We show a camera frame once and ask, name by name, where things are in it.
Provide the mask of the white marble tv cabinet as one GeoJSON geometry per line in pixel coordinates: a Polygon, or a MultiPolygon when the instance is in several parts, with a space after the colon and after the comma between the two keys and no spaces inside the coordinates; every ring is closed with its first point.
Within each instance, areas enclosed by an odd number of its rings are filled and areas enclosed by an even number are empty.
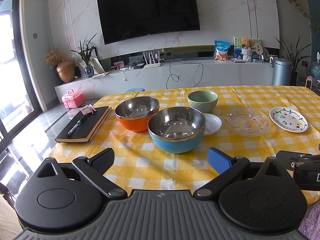
{"type": "Polygon", "coordinates": [[[103,77],[80,78],[55,87],[58,99],[69,90],[80,91],[85,99],[125,93],[131,88],[146,91],[176,88],[271,85],[273,68],[269,63],[232,61],[170,60],[156,68],[115,70],[103,77]]]}

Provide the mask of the clear glass plate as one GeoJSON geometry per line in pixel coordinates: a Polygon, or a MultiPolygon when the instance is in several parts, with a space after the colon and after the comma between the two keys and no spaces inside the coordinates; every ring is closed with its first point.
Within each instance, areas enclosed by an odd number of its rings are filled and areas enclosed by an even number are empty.
{"type": "Polygon", "coordinates": [[[263,112],[248,107],[231,109],[223,121],[231,132],[244,137],[264,135],[271,126],[269,118],[263,112]]]}

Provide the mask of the yellow checkered tablecloth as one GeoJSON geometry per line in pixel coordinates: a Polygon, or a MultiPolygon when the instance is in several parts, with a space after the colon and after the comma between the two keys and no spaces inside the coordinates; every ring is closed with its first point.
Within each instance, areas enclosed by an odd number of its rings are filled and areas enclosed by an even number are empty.
{"type": "Polygon", "coordinates": [[[195,191],[216,177],[207,161],[210,147],[233,157],[242,155],[252,162],[262,162],[280,150],[319,154],[319,96],[311,90],[291,86],[220,86],[210,90],[218,96],[213,113],[220,118],[236,107],[254,108],[265,114],[274,107],[290,107],[306,117],[308,130],[291,133],[272,124],[265,135],[243,137],[222,126],[215,134],[203,137],[192,151],[170,154],[160,150],[148,133],[123,128],[115,114],[110,113],[90,142],[56,144],[50,156],[68,163],[110,147],[115,160],[106,177],[126,191],[195,191]]]}

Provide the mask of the orange steel bowl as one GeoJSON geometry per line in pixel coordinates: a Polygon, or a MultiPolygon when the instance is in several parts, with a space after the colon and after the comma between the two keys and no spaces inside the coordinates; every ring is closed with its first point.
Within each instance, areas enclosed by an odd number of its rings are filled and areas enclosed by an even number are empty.
{"type": "Polygon", "coordinates": [[[125,100],[114,110],[121,126],[135,133],[146,132],[149,119],[158,111],[159,101],[151,96],[125,100]]]}

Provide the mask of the purple fuzzy cushion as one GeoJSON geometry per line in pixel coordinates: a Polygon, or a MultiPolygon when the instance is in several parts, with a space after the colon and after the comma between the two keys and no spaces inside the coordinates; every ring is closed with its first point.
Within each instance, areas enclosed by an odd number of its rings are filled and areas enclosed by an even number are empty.
{"type": "Polygon", "coordinates": [[[308,207],[299,226],[299,231],[307,239],[320,240],[320,204],[316,202],[308,207]]]}

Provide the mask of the small white saucer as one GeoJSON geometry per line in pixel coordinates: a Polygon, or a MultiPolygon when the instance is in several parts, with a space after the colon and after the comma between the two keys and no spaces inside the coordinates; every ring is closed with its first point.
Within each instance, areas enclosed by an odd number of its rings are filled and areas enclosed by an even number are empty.
{"type": "Polygon", "coordinates": [[[206,127],[204,130],[204,135],[215,134],[222,126],[222,121],[218,116],[213,114],[204,113],[206,118],[206,127]]]}

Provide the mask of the white painted plate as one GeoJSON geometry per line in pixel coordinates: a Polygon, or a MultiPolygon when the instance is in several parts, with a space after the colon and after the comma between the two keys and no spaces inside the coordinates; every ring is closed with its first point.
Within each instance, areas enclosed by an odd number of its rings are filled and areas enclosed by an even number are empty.
{"type": "Polygon", "coordinates": [[[288,132],[303,133],[308,129],[306,118],[294,109],[274,107],[270,110],[269,116],[278,127],[288,132]]]}

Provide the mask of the green ceramic bowl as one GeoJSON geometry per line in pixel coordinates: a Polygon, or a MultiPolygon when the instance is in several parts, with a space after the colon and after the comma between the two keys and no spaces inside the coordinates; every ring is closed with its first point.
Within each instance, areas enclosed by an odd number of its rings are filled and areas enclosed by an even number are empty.
{"type": "Polygon", "coordinates": [[[202,113],[212,113],[218,102],[218,95],[208,90],[197,90],[188,94],[187,100],[191,108],[202,113]]]}

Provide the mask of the black notebook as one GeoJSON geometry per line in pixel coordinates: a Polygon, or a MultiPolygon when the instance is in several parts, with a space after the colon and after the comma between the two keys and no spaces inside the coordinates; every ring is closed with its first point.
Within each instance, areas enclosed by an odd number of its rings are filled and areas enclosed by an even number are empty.
{"type": "Polygon", "coordinates": [[[67,132],[77,123],[83,116],[80,112],[62,129],[62,131],[55,138],[55,141],[60,142],[89,142],[99,129],[100,125],[104,122],[112,108],[109,106],[96,108],[95,114],[86,115],[86,119],[79,127],[75,129],[70,137],[67,137],[67,132]]]}

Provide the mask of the potted green plant glass vase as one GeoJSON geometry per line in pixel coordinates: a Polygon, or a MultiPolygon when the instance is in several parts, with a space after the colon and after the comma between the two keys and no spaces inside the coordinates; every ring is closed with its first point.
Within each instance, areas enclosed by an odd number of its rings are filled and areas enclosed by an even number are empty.
{"type": "Polygon", "coordinates": [[[91,41],[96,37],[97,34],[93,35],[88,41],[86,38],[83,41],[80,41],[78,50],[71,50],[72,52],[80,55],[81,59],[85,63],[85,75],[88,78],[92,78],[94,75],[93,66],[90,64],[90,59],[92,56],[92,52],[96,49],[95,45],[91,44],[91,41]]]}

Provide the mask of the black pen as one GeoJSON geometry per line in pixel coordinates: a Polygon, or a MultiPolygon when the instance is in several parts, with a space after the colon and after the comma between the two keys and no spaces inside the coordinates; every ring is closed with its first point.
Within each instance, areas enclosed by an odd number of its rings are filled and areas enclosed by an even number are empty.
{"type": "Polygon", "coordinates": [[[75,129],[77,127],[79,127],[81,125],[81,123],[86,119],[86,115],[83,115],[78,121],[77,123],[67,132],[66,136],[70,137],[72,135],[72,133],[75,131],[75,129]]]}

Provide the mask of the blue water jug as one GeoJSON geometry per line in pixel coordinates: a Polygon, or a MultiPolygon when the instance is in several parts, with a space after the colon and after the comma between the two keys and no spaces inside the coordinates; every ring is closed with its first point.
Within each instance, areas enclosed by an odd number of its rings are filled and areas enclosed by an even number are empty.
{"type": "Polygon", "coordinates": [[[313,82],[320,79],[320,54],[317,52],[316,61],[311,64],[310,76],[313,82]]]}

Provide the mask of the blue steel bowl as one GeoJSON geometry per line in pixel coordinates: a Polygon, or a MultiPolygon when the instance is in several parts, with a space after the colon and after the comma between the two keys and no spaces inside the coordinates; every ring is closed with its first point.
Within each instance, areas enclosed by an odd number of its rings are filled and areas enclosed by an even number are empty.
{"type": "Polygon", "coordinates": [[[148,121],[148,132],[155,145],[171,154],[183,154],[196,148],[205,127],[204,114],[184,106],[163,109],[148,121]]]}

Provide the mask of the pink storage box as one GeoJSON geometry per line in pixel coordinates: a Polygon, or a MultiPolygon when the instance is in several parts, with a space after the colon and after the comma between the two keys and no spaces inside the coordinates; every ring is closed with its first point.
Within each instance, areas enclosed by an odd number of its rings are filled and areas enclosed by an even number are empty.
{"type": "Polygon", "coordinates": [[[82,92],[74,92],[72,89],[69,90],[61,100],[66,109],[78,108],[84,103],[82,92]]]}

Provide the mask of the pink clip packet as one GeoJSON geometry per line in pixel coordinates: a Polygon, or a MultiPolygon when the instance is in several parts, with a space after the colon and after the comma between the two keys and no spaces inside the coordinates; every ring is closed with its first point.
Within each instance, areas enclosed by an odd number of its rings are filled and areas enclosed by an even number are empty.
{"type": "Polygon", "coordinates": [[[97,112],[97,110],[91,104],[85,105],[82,107],[82,109],[80,109],[80,111],[83,115],[95,114],[97,112]]]}

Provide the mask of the copper round vase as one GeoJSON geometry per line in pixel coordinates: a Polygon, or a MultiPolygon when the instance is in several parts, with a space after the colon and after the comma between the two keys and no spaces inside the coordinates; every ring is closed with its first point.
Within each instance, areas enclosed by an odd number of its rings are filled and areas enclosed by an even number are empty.
{"type": "Polygon", "coordinates": [[[61,61],[56,71],[64,83],[69,83],[75,78],[75,63],[72,60],[61,61]]]}

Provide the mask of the tall potted floor plant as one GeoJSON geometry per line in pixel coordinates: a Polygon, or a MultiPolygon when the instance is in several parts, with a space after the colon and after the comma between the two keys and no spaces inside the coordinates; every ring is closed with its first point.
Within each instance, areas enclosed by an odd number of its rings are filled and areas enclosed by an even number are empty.
{"type": "Polygon", "coordinates": [[[276,38],[277,42],[280,45],[280,48],[282,48],[285,52],[284,56],[280,56],[280,58],[285,59],[287,61],[290,61],[292,63],[292,73],[291,73],[291,81],[290,85],[291,86],[296,86],[297,85],[297,79],[298,79],[298,65],[303,59],[310,58],[310,55],[304,55],[302,56],[302,52],[309,48],[311,44],[308,44],[304,46],[303,48],[299,48],[299,42],[300,42],[300,36],[298,37],[298,40],[296,42],[295,48],[293,48],[292,44],[287,46],[285,41],[280,38],[276,38]]]}

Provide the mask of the black wall television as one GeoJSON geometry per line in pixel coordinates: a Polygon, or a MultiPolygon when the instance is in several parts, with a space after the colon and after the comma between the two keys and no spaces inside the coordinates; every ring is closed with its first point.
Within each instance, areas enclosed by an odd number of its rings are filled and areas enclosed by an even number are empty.
{"type": "Polygon", "coordinates": [[[200,29],[196,0],[97,0],[105,44],[200,29]]]}

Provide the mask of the hanging ivy plant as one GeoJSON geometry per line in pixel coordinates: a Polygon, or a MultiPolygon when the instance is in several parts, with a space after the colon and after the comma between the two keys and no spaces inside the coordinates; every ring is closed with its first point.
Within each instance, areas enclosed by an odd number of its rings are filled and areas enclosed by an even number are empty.
{"type": "Polygon", "coordinates": [[[296,10],[299,10],[305,18],[310,21],[310,28],[314,29],[319,34],[319,22],[312,19],[309,7],[304,5],[301,0],[287,0],[292,3],[296,10]]]}

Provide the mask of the white wifi router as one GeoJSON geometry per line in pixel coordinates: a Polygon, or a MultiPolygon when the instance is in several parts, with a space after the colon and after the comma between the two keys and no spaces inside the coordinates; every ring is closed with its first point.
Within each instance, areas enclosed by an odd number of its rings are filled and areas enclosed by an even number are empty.
{"type": "Polygon", "coordinates": [[[148,52],[148,57],[146,57],[146,53],[143,53],[143,57],[145,60],[144,68],[156,68],[161,66],[161,60],[160,60],[160,51],[157,52],[148,52]]]}

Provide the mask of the blue snack bag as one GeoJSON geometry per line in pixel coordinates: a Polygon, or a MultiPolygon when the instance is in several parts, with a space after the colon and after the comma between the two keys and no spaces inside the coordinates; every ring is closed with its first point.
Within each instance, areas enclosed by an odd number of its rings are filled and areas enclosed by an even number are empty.
{"type": "Polygon", "coordinates": [[[229,48],[230,48],[229,42],[215,40],[214,58],[218,61],[227,61],[229,48]]]}

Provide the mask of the grey metal trash can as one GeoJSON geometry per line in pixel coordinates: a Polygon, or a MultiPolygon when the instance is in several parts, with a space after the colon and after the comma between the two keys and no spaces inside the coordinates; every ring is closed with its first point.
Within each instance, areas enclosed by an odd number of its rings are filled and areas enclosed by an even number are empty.
{"type": "Polygon", "coordinates": [[[289,86],[291,81],[292,62],[286,59],[274,58],[272,60],[272,67],[272,85],[289,86]]]}

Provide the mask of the brown teddy bear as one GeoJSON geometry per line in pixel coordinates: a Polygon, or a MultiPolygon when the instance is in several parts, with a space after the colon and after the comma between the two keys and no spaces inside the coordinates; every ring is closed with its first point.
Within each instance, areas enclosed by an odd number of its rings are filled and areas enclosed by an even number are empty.
{"type": "Polygon", "coordinates": [[[240,47],[243,49],[252,49],[252,41],[250,38],[242,38],[241,39],[241,43],[240,43],[240,47]]]}

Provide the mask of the light blue plastic stool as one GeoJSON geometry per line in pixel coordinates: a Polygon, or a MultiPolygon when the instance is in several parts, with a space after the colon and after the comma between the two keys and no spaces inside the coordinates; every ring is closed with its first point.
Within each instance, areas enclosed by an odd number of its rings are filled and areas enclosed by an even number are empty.
{"type": "Polygon", "coordinates": [[[145,89],[144,88],[131,88],[128,89],[125,93],[135,93],[135,92],[144,92],[145,89]]]}

